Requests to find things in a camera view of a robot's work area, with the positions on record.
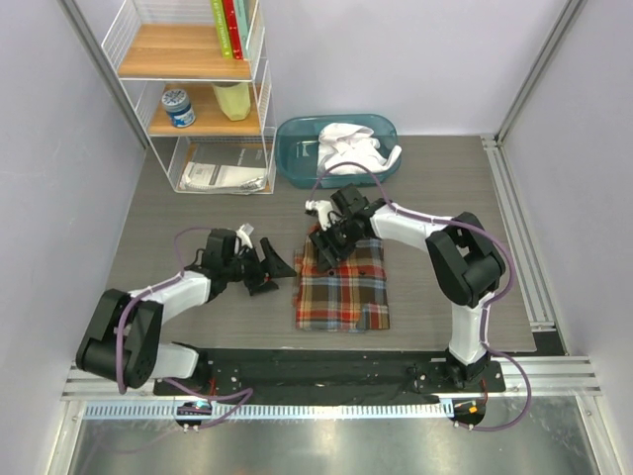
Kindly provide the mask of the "plaid flannel long sleeve shirt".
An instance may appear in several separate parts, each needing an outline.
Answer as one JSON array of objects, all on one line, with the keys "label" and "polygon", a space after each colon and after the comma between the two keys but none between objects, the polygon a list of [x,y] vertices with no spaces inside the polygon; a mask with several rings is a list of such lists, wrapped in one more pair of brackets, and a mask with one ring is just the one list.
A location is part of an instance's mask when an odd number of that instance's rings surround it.
[{"label": "plaid flannel long sleeve shirt", "polygon": [[383,243],[361,240],[337,267],[317,269],[310,239],[294,252],[295,326],[302,331],[363,333],[391,327]]}]

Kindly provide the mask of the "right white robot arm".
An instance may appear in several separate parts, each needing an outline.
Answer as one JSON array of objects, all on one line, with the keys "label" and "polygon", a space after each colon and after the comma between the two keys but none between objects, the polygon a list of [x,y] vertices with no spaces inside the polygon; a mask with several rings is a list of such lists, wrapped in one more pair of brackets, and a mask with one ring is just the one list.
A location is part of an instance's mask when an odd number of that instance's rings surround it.
[{"label": "right white robot arm", "polygon": [[308,200],[305,212],[318,220],[309,238],[321,271],[336,268],[368,238],[393,240],[426,252],[437,284],[451,303],[452,331],[445,363],[448,382],[467,391],[481,381],[491,360],[488,306],[506,266],[474,214],[439,217],[386,198],[371,202],[354,185],[327,200]]}]

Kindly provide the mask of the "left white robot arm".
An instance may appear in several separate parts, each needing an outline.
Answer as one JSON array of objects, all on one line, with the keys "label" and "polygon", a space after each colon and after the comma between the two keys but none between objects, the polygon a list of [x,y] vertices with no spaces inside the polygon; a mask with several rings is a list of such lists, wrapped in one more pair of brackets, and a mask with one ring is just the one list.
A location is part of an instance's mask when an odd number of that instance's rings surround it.
[{"label": "left white robot arm", "polygon": [[210,229],[194,261],[160,283],[129,292],[109,289],[100,297],[75,355],[78,369],[113,381],[120,393],[149,380],[176,380],[188,394],[203,393],[212,379],[205,350],[164,343],[161,330],[180,314],[212,302],[231,283],[250,296],[277,289],[296,272],[267,238],[253,244],[249,224]]}]

